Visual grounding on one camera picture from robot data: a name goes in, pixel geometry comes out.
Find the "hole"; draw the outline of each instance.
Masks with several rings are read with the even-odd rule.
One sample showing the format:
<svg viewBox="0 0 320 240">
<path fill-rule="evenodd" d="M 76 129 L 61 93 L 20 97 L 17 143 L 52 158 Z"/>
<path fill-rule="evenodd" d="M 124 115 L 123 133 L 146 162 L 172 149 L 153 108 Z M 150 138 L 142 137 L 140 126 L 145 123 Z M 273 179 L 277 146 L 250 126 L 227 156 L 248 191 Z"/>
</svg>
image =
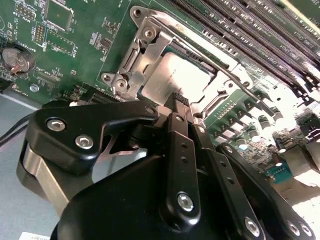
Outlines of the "hole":
<svg viewBox="0 0 320 240">
<path fill-rule="evenodd" d="M 227 177 L 226 179 L 228 179 L 229 183 L 235 184 L 235 181 L 231 177 Z"/>
<path fill-rule="evenodd" d="M 187 164 L 188 163 L 188 159 L 184 156 L 181 157 L 181 161 L 184 163 L 184 164 Z"/>
<path fill-rule="evenodd" d="M 155 113 L 155 110 L 153 110 L 153 109 L 150 108 L 150 107 L 147 107 L 145 110 L 146 110 L 148 113 L 150 113 L 150 114 L 154 114 L 154 113 Z"/>
<path fill-rule="evenodd" d="M 145 32 L 145 36 L 146 36 L 147 38 L 151 38 L 151 37 L 153 36 L 152 31 L 150 31 L 150 30 L 146 31 L 146 32 Z"/>
<path fill-rule="evenodd" d="M 141 11 L 140 9 L 136 9 L 133 11 L 133 15 L 136 17 L 136 18 L 140 18 L 141 17 Z"/>
<path fill-rule="evenodd" d="M 250 82 L 248 82 L 248 81 L 245 81 L 243 84 L 242 84 L 244 87 L 249 87 L 249 85 L 250 85 Z"/>
</svg>

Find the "silver screw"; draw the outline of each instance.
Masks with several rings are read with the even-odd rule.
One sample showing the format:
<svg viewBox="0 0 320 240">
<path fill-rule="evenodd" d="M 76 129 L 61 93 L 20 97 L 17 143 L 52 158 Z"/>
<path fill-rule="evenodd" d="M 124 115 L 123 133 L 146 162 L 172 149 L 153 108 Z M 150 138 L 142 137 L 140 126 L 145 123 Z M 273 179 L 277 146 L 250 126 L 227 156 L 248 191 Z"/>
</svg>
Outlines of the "silver screw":
<svg viewBox="0 0 320 240">
<path fill-rule="evenodd" d="M 40 88 L 37 84 L 31 84 L 29 87 L 30 91 L 33 93 L 39 92 Z"/>
<path fill-rule="evenodd" d="M 55 131 L 55 132 L 61 132 L 66 128 L 66 124 L 59 120 L 59 119 L 51 119 L 46 123 L 46 126 L 48 129 Z"/>
<path fill-rule="evenodd" d="M 288 227 L 295 235 L 300 236 L 300 231 L 292 222 L 287 221 Z"/>
<path fill-rule="evenodd" d="M 304 225 L 303 223 L 300 223 L 302 230 L 305 232 L 305 234 L 307 234 L 309 237 L 312 236 L 312 232 L 310 231 L 310 229 Z"/>
<path fill-rule="evenodd" d="M 111 80 L 111 77 L 108 75 L 108 73 L 104 72 L 101 74 L 101 80 L 105 82 L 109 82 Z"/>
<path fill-rule="evenodd" d="M 226 149 L 229 153 L 232 153 L 232 148 L 231 148 L 231 147 L 225 146 L 225 149 Z"/>
<path fill-rule="evenodd" d="M 153 110 L 153 109 L 150 108 L 150 107 L 147 107 L 145 110 L 146 110 L 148 113 L 150 113 L 150 114 L 154 114 L 154 113 L 155 113 L 155 110 Z"/>
<path fill-rule="evenodd" d="M 246 216 L 244 218 L 244 224 L 245 224 L 245 227 L 250 231 L 250 233 L 252 233 L 253 236 L 259 237 L 260 229 L 253 220 L 251 220 L 249 217 Z"/>
<path fill-rule="evenodd" d="M 90 149 L 94 145 L 94 141 L 91 137 L 87 135 L 77 136 L 75 139 L 75 144 L 81 149 Z"/>
<path fill-rule="evenodd" d="M 192 202 L 191 198 L 184 193 L 180 193 L 178 195 L 178 204 L 186 212 L 191 212 L 192 209 L 194 209 L 194 203 Z"/>
<path fill-rule="evenodd" d="M 118 88 L 124 89 L 127 87 L 127 81 L 123 79 L 119 79 L 118 81 L 116 81 L 116 85 Z"/>
<path fill-rule="evenodd" d="M 205 129 L 204 129 L 202 126 L 198 126 L 198 130 L 199 130 L 201 133 L 205 133 Z"/>
<path fill-rule="evenodd" d="M 177 120 L 180 121 L 180 122 L 183 122 L 183 121 L 184 121 L 184 119 L 183 119 L 182 117 L 180 117 L 180 116 L 176 116 L 175 119 L 177 119 Z"/>
</svg>

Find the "integrated circuit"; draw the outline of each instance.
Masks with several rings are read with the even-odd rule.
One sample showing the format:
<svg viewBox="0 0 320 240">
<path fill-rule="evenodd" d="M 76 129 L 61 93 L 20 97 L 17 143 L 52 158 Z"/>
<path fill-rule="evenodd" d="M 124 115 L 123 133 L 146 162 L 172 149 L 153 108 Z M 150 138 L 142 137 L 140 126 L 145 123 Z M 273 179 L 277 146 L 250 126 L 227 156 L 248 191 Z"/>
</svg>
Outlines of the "integrated circuit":
<svg viewBox="0 0 320 240">
<path fill-rule="evenodd" d="M 51 25 L 56 26 L 62 31 L 68 31 L 74 11 L 62 5 L 58 1 L 48 0 L 45 5 L 44 17 Z"/>
</svg>

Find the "mounting hole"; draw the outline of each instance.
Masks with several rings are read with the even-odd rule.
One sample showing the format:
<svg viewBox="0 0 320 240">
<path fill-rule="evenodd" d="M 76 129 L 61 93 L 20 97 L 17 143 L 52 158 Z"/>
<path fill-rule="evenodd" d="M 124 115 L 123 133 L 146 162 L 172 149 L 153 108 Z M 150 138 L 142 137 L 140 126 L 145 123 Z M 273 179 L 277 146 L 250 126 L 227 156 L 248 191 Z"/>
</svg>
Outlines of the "mounting hole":
<svg viewBox="0 0 320 240">
<path fill-rule="evenodd" d="M 141 11 L 140 9 L 136 9 L 133 11 L 133 15 L 136 17 L 136 18 L 140 18 L 141 17 Z"/>
<path fill-rule="evenodd" d="M 242 84 L 244 87 L 249 87 L 249 85 L 250 85 L 250 82 L 248 82 L 248 81 L 245 81 L 243 84 Z"/>
<path fill-rule="evenodd" d="M 148 113 L 150 113 L 150 114 L 154 114 L 156 111 L 155 110 L 153 110 L 152 108 L 150 108 L 150 107 L 147 107 L 146 109 L 145 109 Z"/>
<path fill-rule="evenodd" d="M 227 164 L 224 161 L 221 161 L 220 164 L 225 168 L 227 167 Z"/>
<path fill-rule="evenodd" d="M 181 161 L 182 161 L 184 164 L 187 164 L 187 163 L 188 163 L 188 159 L 187 159 L 185 156 L 182 156 L 182 157 L 181 157 Z"/>
<path fill-rule="evenodd" d="M 144 34 L 147 38 L 151 38 L 154 35 L 154 33 L 150 30 L 146 31 Z"/>
<path fill-rule="evenodd" d="M 229 183 L 235 184 L 235 181 L 231 177 L 227 177 L 226 179 L 229 181 Z"/>
<path fill-rule="evenodd" d="M 183 121 L 184 121 L 184 119 L 183 119 L 182 117 L 180 117 L 180 116 L 176 116 L 175 119 L 177 119 L 177 120 L 180 121 L 180 122 L 183 122 Z"/>
</svg>

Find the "cable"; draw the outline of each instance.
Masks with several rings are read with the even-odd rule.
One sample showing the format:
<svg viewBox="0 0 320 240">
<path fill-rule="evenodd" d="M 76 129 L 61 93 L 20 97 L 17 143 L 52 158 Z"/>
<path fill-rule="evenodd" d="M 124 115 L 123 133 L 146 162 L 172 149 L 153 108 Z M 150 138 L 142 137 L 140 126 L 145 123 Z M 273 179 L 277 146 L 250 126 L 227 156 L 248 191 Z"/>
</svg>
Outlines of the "cable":
<svg viewBox="0 0 320 240">
<path fill-rule="evenodd" d="M 4 150 L 6 150 L 8 147 L 14 144 L 20 138 L 22 138 L 26 134 L 27 126 L 27 124 L 24 125 L 20 129 L 9 135 L 6 139 L 0 141 L 0 153 L 2 153 Z"/>
<path fill-rule="evenodd" d="M 19 128 L 20 126 L 22 126 L 24 123 L 26 123 L 27 121 L 29 121 L 31 114 L 21 118 L 19 121 L 16 122 L 15 125 L 13 125 L 5 134 L 3 134 L 0 137 L 0 143 L 2 141 L 4 141 L 6 138 L 8 138 L 10 136 L 10 134 L 12 134 L 15 130 L 17 130 L 17 128 Z"/>
</svg>

